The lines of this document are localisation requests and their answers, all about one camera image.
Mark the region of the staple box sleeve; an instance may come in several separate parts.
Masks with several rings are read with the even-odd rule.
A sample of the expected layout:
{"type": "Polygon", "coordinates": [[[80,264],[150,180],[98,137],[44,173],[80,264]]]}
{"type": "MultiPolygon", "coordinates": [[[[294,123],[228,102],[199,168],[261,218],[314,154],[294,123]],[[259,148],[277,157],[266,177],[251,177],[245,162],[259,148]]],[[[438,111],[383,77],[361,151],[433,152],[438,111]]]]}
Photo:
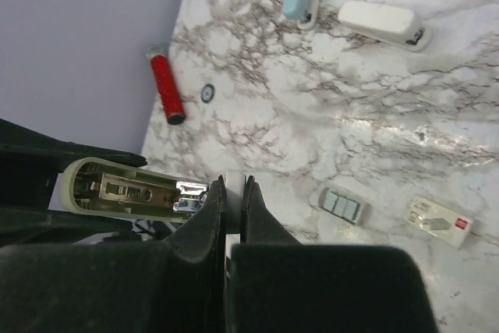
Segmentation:
{"type": "Polygon", "coordinates": [[[405,220],[458,249],[465,242],[473,224],[471,218],[418,195],[410,202],[405,220]]]}

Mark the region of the staple tray with staples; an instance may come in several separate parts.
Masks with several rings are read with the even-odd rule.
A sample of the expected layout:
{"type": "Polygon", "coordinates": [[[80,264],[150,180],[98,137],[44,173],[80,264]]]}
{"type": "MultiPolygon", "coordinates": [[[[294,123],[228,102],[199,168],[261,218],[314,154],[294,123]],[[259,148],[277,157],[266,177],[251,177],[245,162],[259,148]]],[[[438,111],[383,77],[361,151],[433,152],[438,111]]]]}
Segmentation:
{"type": "Polygon", "coordinates": [[[370,205],[358,194],[337,187],[323,188],[318,204],[324,211],[355,226],[361,225],[364,214],[370,209],[370,205]]]}

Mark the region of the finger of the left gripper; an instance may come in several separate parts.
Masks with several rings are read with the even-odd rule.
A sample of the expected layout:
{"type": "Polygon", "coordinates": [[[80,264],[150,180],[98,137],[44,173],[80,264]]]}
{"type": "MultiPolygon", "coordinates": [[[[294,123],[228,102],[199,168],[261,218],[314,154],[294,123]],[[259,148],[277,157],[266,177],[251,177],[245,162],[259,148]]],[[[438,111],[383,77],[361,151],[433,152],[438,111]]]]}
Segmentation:
{"type": "Polygon", "coordinates": [[[1,244],[77,243],[94,235],[109,234],[111,241],[140,241],[133,223],[116,218],[87,216],[52,210],[1,209],[1,244]]]}
{"type": "Polygon", "coordinates": [[[147,164],[146,158],[138,154],[57,140],[4,119],[1,119],[1,157],[41,163],[60,172],[82,158],[100,158],[134,168],[147,164]]]}

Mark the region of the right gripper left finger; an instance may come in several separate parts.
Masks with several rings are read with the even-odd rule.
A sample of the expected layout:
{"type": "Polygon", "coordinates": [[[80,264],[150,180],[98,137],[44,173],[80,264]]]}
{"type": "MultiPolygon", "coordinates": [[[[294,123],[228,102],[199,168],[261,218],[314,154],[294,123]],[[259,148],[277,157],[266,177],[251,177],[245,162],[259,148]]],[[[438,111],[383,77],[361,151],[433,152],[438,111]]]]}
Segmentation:
{"type": "Polygon", "coordinates": [[[226,211],[218,179],[161,241],[3,248],[2,331],[225,331],[226,211]]]}

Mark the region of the beige green stapler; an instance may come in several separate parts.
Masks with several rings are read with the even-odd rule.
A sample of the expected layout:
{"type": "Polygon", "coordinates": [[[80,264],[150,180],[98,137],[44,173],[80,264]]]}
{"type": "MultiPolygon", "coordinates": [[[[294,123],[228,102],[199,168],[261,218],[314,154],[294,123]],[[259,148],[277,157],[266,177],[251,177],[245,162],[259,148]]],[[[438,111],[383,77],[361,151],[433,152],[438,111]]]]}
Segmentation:
{"type": "Polygon", "coordinates": [[[58,194],[74,214],[183,223],[212,189],[210,182],[88,157],[65,169],[58,194]]]}

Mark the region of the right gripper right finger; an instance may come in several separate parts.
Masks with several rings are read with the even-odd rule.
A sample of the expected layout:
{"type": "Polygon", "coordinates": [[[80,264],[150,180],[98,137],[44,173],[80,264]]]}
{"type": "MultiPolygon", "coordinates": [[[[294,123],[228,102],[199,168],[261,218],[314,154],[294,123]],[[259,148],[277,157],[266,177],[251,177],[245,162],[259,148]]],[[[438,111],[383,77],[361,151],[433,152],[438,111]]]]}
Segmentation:
{"type": "Polygon", "coordinates": [[[297,241],[246,183],[232,248],[232,332],[435,332],[422,275],[403,250],[297,241]]]}

